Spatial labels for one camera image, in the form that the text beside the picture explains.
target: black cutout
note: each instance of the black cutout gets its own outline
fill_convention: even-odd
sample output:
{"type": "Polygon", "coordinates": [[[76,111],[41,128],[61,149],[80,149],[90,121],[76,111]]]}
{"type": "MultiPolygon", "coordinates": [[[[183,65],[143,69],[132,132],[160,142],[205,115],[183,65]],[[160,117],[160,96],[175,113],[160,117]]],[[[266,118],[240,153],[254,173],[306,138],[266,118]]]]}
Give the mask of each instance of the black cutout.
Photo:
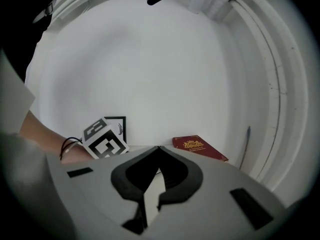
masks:
{"type": "Polygon", "coordinates": [[[91,168],[86,167],[86,168],[82,168],[82,169],[78,169],[78,170],[68,171],[67,174],[69,175],[70,178],[73,178],[73,177],[77,177],[77,176],[80,176],[83,174],[91,173],[93,171],[94,170],[92,170],[91,168]]]}
{"type": "Polygon", "coordinates": [[[273,220],[269,213],[244,188],[234,189],[230,191],[230,194],[255,230],[262,228],[273,220]]]}
{"type": "Polygon", "coordinates": [[[141,234],[148,226],[144,193],[159,168],[166,188],[159,196],[159,210],[162,205],[185,202],[202,184],[199,166],[165,147],[154,147],[117,166],[111,173],[112,185],[123,199],[138,203],[134,218],[122,225],[134,233],[141,234]]]}

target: gold emblem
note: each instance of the gold emblem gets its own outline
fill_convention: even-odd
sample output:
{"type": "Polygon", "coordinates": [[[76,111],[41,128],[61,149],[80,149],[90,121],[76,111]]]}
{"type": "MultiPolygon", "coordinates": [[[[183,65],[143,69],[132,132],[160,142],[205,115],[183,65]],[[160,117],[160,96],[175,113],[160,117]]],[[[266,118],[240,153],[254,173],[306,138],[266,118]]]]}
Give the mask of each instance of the gold emblem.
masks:
{"type": "Polygon", "coordinates": [[[199,141],[193,141],[193,140],[188,140],[187,142],[183,143],[185,149],[190,149],[190,148],[197,148],[197,147],[202,147],[204,144],[202,144],[199,141]]]}

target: black frame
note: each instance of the black frame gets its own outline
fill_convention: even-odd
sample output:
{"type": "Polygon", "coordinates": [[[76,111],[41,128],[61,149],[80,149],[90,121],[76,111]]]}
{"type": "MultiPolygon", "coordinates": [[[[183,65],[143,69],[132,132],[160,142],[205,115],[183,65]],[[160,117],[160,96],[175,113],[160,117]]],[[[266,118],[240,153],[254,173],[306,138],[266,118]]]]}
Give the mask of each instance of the black frame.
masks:
{"type": "Polygon", "coordinates": [[[122,119],[123,120],[123,140],[127,143],[127,127],[126,127],[126,116],[105,116],[104,119],[122,119]]]}

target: hand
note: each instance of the hand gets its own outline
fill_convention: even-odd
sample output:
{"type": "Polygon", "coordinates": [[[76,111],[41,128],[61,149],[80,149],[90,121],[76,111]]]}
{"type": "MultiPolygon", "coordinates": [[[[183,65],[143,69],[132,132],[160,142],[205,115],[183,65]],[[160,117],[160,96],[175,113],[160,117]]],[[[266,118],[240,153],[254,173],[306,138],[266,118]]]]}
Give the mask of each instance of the hand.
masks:
{"type": "Polygon", "coordinates": [[[86,149],[81,145],[75,145],[69,150],[69,152],[64,153],[61,162],[63,164],[79,163],[84,161],[89,161],[94,159],[86,149]]]}

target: black cable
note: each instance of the black cable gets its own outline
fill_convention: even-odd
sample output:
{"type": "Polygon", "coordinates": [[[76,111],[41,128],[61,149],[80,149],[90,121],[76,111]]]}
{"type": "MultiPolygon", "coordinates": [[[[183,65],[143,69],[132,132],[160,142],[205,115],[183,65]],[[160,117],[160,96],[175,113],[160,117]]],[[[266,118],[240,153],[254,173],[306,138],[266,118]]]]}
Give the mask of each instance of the black cable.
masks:
{"type": "Polygon", "coordinates": [[[75,141],[73,141],[73,142],[71,142],[71,143],[68,143],[68,144],[65,146],[65,144],[66,144],[66,142],[67,142],[68,140],[77,140],[78,142],[82,143],[81,139],[78,139],[78,138],[76,138],[76,137],[66,138],[66,139],[64,140],[64,142],[62,143],[62,146],[61,146],[61,151],[60,151],[60,155],[59,155],[59,156],[60,156],[60,160],[62,160],[62,156],[63,156],[63,153],[64,153],[65,149],[66,149],[67,147],[69,147],[70,145],[72,145],[73,143],[75,143],[75,141]]]}
{"type": "Polygon", "coordinates": [[[239,170],[241,169],[242,164],[244,163],[244,160],[245,160],[245,156],[247,154],[247,149],[248,149],[248,144],[249,144],[249,139],[250,139],[250,133],[251,133],[251,127],[249,126],[248,129],[246,130],[245,147],[244,147],[244,152],[243,152],[243,155],[242,155],[242,160],[241,160],[241,163],[240,163],[240,166],[239,166],[239,170]]]}
{"type": "Polygon", "coordinates": [[[63,154],[63,153],[66,151],[66,149],[67,149],[69,146],[71,146],[73,143],[76,143],[76,141],[72,141],[72,142],[68,143],[67,145],[65,145],[65,147],[62,149],[61,153],[63,154]]]}

